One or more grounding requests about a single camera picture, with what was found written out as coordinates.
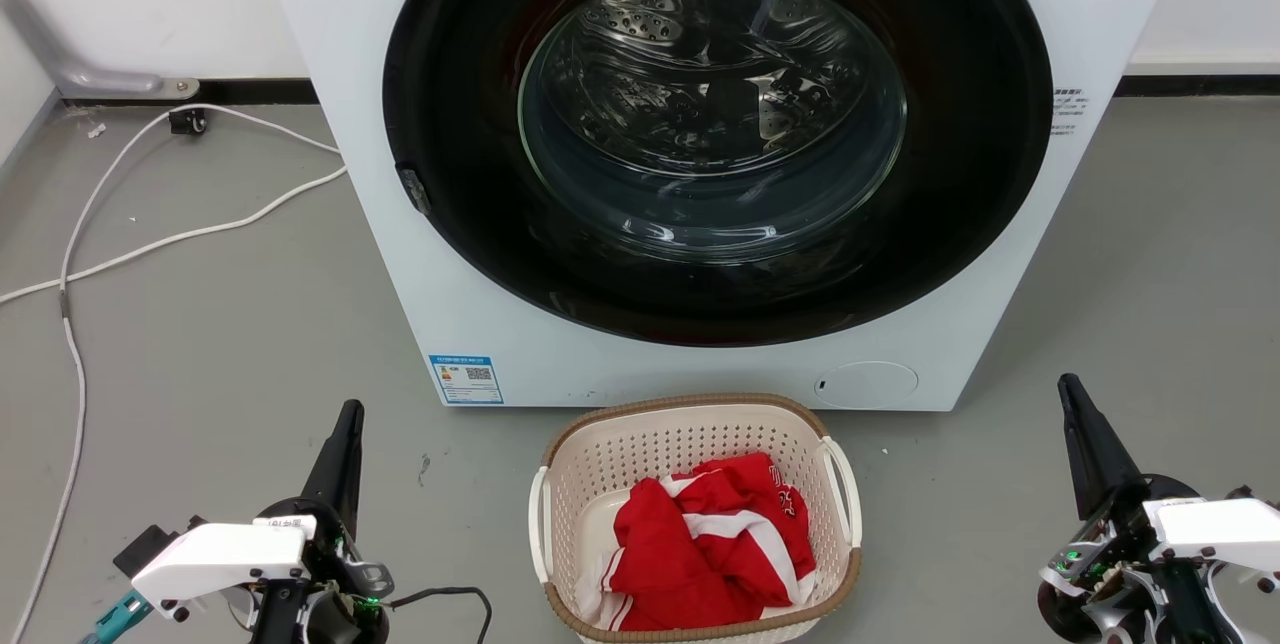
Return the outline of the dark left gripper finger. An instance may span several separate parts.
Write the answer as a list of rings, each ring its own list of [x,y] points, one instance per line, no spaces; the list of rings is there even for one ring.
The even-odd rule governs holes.
[[[301,497],[328,506],[343,525],[353,524],[353,401],[340,407]]]
[[[358,533],[358,504],[364,465],[364,421],[362,402],[348,402],[347,414],[347,533]]]

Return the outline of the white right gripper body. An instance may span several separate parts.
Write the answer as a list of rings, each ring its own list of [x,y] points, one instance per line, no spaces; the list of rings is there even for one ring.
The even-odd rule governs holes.
[[[1235,621],[1219,576],[1277,593],[1277,507],[1239,488],[1211,501],[1149,475],[1085,503],[1082,527],[1041,570],[1037,607],[1070,643],[1262,643]]]

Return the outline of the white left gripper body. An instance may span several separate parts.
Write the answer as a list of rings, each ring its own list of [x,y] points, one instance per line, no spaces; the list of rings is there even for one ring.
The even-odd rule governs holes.
[[[184,622],[204,598],[247,598],[252,643],[384,643],[389,568],[366,561],[325,504],[282,501],[250,524],[192,520],[184,533],[151,526],[114,561],[131,590],[113,607],[113,639],[151,613]]]

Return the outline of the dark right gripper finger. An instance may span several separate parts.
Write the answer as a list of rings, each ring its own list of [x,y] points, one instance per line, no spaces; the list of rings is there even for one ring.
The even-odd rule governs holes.
[[[1137,507],[1149,493],[1146,478],[1110,424],[1106,431],[1111,489],[1100,507]]]
[[[1078,375],[1062,374],[1057,380],[1057,393],[1071,492],[1078,517],[1085,521],[1111,489],[1106,455],[1110,424]]]

